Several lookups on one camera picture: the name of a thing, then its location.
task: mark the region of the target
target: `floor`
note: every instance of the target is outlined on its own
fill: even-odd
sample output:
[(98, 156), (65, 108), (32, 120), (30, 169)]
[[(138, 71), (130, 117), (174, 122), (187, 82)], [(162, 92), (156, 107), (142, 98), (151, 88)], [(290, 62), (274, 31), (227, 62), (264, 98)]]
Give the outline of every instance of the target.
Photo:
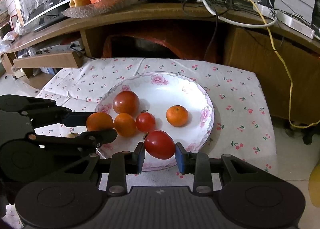
[[(3, 94), (17, 94), (35, 97), (35, 90), (20, 80), (14, 81), (11, 76), (0, 78), (0, 96)], [(276, 148), (279, 164), (278, 176), (298, 187), (306, 198), (306, 208), (300, 219), (300, 229), (318, 229), (320, 224), (320, 208), (312, 205), (308, 193), (308, 180), (314, 166), (320, 160), (320, 136), (313, 136), (311, 145), (305, 145), (302, 135), (296, 133), (290, 138), (282, 128), (282, 120), (272, 120), (276, 136)]]

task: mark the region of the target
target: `floral plate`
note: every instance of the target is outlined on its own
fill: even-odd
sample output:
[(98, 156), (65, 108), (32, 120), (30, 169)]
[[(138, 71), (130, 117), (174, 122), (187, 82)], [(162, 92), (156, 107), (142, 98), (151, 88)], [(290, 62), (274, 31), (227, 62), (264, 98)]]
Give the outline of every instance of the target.
[[(138, 95), (139, 113), (148, 110), (156, 118), (156, 128), (169, 134), (174, 142), (180, 142), (187, 151), (198, 151), (207, 141), (213, 126), (213, 106), (207, 92), (192, 79), (170, 72), (135, 75), (110, 89), (95, 111), (108, 113), (114, 119), (117, 113), (112, 108), (112, 102), (116, 95), (125, 90)], [(166, 119), (167, 109), (174, 105), (182, 105), (189, 112), (189, 120), (183, 127), (174, 127)], [(112, 143), (99, 148), (99, 152), (103, 157), (110, 158), (116, 152), (133, 151), (138, 142), (143, 141), (143, 136), (144, 133), (138, 130), (136, 136), (131, 138), (118, 135)], [(163, 170), (176, 164), (174, 156), (160, 160), (146, 152), (142, 170)]]

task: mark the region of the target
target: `plate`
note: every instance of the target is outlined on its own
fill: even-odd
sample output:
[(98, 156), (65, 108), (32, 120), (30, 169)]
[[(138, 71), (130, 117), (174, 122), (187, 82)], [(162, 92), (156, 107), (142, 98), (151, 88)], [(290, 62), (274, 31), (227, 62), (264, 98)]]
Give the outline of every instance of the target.
[[(112, 102), (116, 95), (125, 90), (131, 90), (139, 97), (139, 113), (148, 110), (156, 119), (156, 129), (165, 131), (188, 152), (198, 151), (206, 143), (213, 126), (214, 110), (207, 92), (192, 79), (170, 72), (135, 75), (110, 89), (95, 111), (108, 113), (115, 119), (117, 113), (112, 108)], [(174, 105), (181, 105), (188, 110), (189, 119), (183, 127), (174, 127), (166, 119), (167, 109)], [(98, 151), (105, 158), (110, 158), (116, 152), (134, 151), (138, 142), (143, 141), (143, 136), (144, 133), (138, 130), (137, 135), (131, 138), (118, 135), (112, 143), (103, 145)], [(142, 171), (163, 170), (176, 164), (174, 156), (160, 160), (146, 152)]]
[(63, 15), (71, 18), (85, 18), (97, 16), (111, 11), (128, 7), (139, 0), (100, 0), (97, 3), (81, 7), (70, 7), (62, 12)]

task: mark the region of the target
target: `power strip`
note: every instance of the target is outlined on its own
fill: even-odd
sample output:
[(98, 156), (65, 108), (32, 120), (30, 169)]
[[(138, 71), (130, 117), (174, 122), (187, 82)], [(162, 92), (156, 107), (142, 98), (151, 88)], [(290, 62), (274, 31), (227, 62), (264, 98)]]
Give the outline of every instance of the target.
[[(271, 19), (275, 19), (273, 16), (273, 13), (269, 7), (263, 6), (263, 5), (260, 5), (257, 3), (255, 3), (255, 4), (263, 16), (271, 18)], [(291, 16), (286, 15), (285, 13), (283, 13), (281, 11), (278, 11), (278, 10), (275, 10), (275, 11), (276, 11), (276, 16), (280, 22), (282, 22), (285, 25), (287, 25), (288, 27), (302, 33), (303, 35), (309, 37), (310, 39), (313, 39), (313, 37), (315, 35), (315, 31), (312, 28), (306, 26), (302, 22), (298, 21), (297, 19), (295, 19)]]

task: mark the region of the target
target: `cherry print tablecloth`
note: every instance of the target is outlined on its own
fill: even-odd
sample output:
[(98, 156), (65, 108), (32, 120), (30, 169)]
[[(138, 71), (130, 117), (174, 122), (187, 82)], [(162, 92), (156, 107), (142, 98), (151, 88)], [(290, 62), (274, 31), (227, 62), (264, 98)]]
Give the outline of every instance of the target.
[[(194, 60), (108, 58), (87, 60), (80, 69), (61, 70), (37, 97), (54, 99), (58, 106), (76, 112), (93, 112), (101, 97), (114, 85), (133, 75), (167, 71), (179, 73), (198, 82), (209, 94), (215, 111), (212, 133), (201, 151), (219, 158), (232, 154), (266, 172), (277, 174), (276, 144), (266, 101), (256, 75), (233, 67)], [(37, 134), (66, 136), (81, 133), (85, 127), (61, 124), (36, 129)], [(106, 188), (104, 174), (100, 189)], [(215, 189), (219, 177), (213, 174)], [(189, 185), (193, 175), (182, 175), (177, 166), (140, 175), (127, 175), (128, 189), (133, 185)], [(8, 206), (6, 221), (21, 228), (13, 206)]]

